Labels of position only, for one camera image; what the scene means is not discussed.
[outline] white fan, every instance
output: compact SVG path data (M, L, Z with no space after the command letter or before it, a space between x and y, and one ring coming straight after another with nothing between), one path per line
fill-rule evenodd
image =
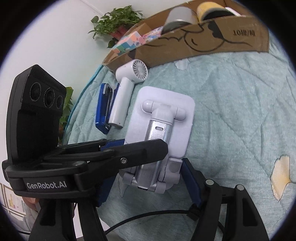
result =
M143 82L147 78L148 69L143 61L134 59L119 67L115 76L119 87L111 110L109 124L123 127L133 88L135 84Z

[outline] cardboard box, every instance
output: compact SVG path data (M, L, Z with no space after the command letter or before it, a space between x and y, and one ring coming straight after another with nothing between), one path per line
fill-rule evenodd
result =
M154 67L201 54L235 51L268 52L268 29L259 19L232 0L212 1L224 7L229 6L246 16L221 17L187 25L161 35L160 38L116 58L114 58L113 53L109 53L104 59L103 65L111 71L115 71L118 67L133 59L140 59L148 67ZM189 7L196 12L198 5L202 2L204 0L195 0L180 6ZM163 26L170 10L164 10L141 21L138 26L132 27L130 32L135 31L136 28L141 28L143 24L147 25L149 29Z
M134 31L137 31L141 36L143 36L144 34L150 32L152 29L146 24L146 23L142 23L142 21L138 24L135 24L132 28L130 28L125 34L124 36L128 36L129 34L131 34Z

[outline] tape roll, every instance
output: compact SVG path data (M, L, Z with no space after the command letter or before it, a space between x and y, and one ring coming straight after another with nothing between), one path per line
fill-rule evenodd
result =
M197 7L199 21L225 16L234 16L234 14L215 2L203 2Z
M182 6L175 7L170 11L161 34L165 34L173 31L174 29L196 23L197 16L192 9Z

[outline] bolt head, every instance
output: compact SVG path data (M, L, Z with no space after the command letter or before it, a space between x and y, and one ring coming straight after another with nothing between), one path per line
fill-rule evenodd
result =
M127 164L127 162L128 162L128 160L125 157L120 159L121 164Z
M214 181L212 179L207 179L205 181L205 183L208 184L208 185L213 185L214 184Z
M237 185L237 189L242 191L242 190L244 190L244 186L239 184L239 185Z

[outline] drawing on cardboard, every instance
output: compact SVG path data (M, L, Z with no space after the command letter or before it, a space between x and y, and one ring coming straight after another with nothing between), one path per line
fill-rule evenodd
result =
M246 44L248 46L251 46L247 42L234 42L225 39L214 20L206 23L199 23L198 26L200 27L200 30L197 31L191 31L190 28L181 28L181 30L184 32L184 35L181 37L160 37L159 39L164 39L167 41L177 40L178 42L184 40L186 45L192 50L202 53L214 51L220 48L225 42L230 44ZM211 42L211 46L214 47L211 49L205 49L205 46L208 46L209 41ZM158 45L146 44L146 46L161 47L166 45L165 42L166 41L158 41Z

